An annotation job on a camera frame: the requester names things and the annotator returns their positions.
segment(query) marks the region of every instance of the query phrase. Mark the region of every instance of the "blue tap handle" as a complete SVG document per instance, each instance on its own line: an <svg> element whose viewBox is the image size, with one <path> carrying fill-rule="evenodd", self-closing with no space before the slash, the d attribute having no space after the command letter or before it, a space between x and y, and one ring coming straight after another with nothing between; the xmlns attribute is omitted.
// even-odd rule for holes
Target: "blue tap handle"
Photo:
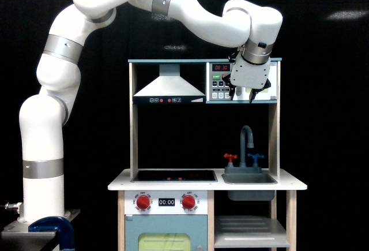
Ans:
<svg viewBox="0 0 369 251"><path fill-rule="evenodd" d="M258 165L258 158L264 158L264 155L259 155L259 154L247 154L248 157L252 157L254 159L254 163L253 163L253 167L259 167Z"/></svg>

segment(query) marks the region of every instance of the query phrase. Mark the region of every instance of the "white countertop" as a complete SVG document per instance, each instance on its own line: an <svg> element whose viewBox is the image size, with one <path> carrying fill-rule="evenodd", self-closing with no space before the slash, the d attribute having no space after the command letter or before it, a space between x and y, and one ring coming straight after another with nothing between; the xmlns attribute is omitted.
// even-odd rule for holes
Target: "white countertop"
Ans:
<svg viewBox="0 0 369 251"><path fill-rule="evenodd" d="M108 185L109 190L305 190L305 185L290 173L280 170L277 177L269 172L268 168L262 169L263 173L269 174L277 183L272 185L231 185L225 183L222 178L224 168L209 169L215 172L218 181L206 182L131 182L130 170L125 169L118 177Z"/></svg>

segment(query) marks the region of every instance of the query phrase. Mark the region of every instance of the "wooden frame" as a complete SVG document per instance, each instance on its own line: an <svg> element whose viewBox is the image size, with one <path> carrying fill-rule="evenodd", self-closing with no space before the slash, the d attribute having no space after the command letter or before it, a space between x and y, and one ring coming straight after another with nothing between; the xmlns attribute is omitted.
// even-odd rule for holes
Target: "wooden frame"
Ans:
<svg viewBox="0 0 369 251"><path fill-rule="evenodd" d="M269 104L269 170L280 176L280 61L277 63L277 103ZM129 63L130 81L130 178L138 171L138 112L133 104L133 95L137 91L137 75L133 63ZM118 191L118 250L125 251L125 208L124 191ZM286 234L290 247L296 250L296 190L287 190ZM277 192L269 202L269 216L277 219ZM214 190L208 190L208 251L214 251Z"/></svg>

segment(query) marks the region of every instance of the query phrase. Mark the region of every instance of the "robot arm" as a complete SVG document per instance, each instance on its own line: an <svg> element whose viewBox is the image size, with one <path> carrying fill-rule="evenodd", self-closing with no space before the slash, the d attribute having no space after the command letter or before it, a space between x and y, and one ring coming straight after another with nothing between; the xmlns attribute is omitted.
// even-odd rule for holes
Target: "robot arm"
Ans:
<svg viewBox="0 0 369 251"><path fill-rule="evenodd" d="M207 42L238 47L228 78L233 87L265 87L270 51L282 23L278 11L244 0L228 1L222 17L207 12L197 0L73 1L51 26L37 67L40 93L27 99L20 110L25 221L64 214L62 126L80 84L78 59L88 35L113 22L116 6L129 2L181 21Z"/></svg>

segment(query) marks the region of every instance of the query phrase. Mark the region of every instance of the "metal sink basin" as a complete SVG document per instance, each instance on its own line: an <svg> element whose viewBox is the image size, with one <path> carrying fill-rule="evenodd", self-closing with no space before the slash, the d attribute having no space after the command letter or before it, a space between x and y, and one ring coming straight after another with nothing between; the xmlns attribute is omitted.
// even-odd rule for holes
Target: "metal sink basin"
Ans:
<svg viewBox="0 0 369 251"><path fill-rule="evenodd" d="M272 185L277 183L277 181L267 173L222 174L222 177L225 183L233 185L249 185L256 183L259 185Z"/></svg>
<svg viewBox="0 0 369 251"><path fill-rule="evenodd" d="M267 173L222 174L225 183L232 185L272 185L276 184ZM270 201L274 199L274 190L228 190L228 198L233 201Z"/></svg>

